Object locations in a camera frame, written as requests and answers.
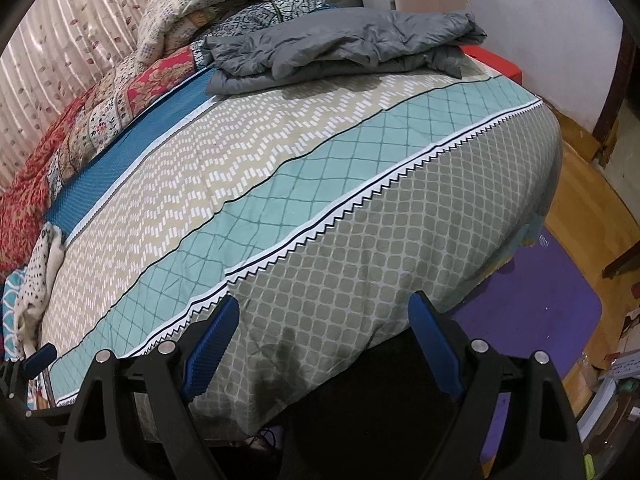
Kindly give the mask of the purple floor mat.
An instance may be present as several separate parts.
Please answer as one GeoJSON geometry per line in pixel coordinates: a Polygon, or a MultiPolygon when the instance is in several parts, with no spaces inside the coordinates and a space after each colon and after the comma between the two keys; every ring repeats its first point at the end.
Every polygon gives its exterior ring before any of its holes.
{"type": "Polygon", "coordinates": [[[527,358],[544,350],[564,378],[582,357],[601,312],[599,296],[570,255],[542,230],[452,317],[469,338],[482,338],[506,356],[527,358]]]}

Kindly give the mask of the white dotted fleece blanket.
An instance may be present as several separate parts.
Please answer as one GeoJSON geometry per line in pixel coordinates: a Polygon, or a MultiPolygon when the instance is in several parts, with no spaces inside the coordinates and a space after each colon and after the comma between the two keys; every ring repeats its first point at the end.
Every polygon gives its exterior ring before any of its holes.
{"type": "Polygon", "coordinates": [[[64,258],[62,231],[47,222],[32,251],[14,310],[16,351],[21,358],[27,358],[37,350],[39,326],[64,258]]]}

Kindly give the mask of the teal patterned pillow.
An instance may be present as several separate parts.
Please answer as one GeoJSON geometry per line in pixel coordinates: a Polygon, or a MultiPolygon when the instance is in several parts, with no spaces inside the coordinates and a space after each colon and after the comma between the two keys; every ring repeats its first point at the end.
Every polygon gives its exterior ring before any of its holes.
{"type": "Polygon", "coordinates": [[[3,359],[15,361],[20,357],[16,350],[14,313],[17,298],[24,283],[26,269],[18,269],[11,273],[4,282],[1,301],[3,359]]]}

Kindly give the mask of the red box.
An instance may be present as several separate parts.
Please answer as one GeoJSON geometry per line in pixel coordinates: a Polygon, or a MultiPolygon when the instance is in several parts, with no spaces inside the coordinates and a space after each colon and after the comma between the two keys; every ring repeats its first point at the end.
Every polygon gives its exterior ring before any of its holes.
{"type": "Polygon", "coordinates": [[[474,60],[485,63],[517,84],[523,83],[522,70],[516,64],[502,58],[498,54],[492,53],[480,46],[464,46],[462,50],[465,54],[474,58],[474,60]]]}

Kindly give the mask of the patterned bed sheet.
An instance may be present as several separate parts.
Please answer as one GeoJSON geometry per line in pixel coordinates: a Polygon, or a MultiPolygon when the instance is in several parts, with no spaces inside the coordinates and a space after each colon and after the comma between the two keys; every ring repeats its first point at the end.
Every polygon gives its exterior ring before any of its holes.
{"type": "Polygon", "coordinates": [[[58,194],[66,252],[41,338],[66,405],[96,352],[141,356],[232,296],[239,326],[193,408],[249,434],[402,332],[410,294],[449,311],[533,240],[562,141],[538,96],[466,54],[460,79],[238,96],[206,93],[206,62],[58,194]]]}

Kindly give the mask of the floral beige curtain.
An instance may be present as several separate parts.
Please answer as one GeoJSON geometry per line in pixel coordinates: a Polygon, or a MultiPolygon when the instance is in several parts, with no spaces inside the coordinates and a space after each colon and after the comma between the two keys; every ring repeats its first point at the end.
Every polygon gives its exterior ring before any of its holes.
{"type": "Polygon", "coordinates": [[[1,55],[1,185],[65,107],[137,44],[148,0],[36,0],[1,55]]]}

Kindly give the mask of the red floral patchwork quilt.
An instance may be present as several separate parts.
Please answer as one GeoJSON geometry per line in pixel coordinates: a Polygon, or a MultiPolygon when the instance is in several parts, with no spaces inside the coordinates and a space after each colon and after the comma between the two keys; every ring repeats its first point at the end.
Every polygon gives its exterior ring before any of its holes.
{"type": "Polygon", "coordinates": [[[78,98],[50,125],[1,195],[1,274],[28,263],[52,203],[81,170],[155,101],[204,70],[207,35],[240,36],[319,10],[326,0],[150,0],[147,46],[160,58],[134,54],[78,98]]]}

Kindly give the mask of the grey quilted puffer jacket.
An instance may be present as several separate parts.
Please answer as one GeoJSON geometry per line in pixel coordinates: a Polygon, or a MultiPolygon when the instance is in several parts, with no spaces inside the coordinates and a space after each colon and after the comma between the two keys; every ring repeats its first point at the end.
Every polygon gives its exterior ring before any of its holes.
{"type": "Polygon", "coordinates": [[[214,71],[206,93],[238,96],[336,76],[419,68],[460,79],[462,48],[485,39],[469,11],[318,11],[242,36],[207,36],[203,55],[214,71]]]}

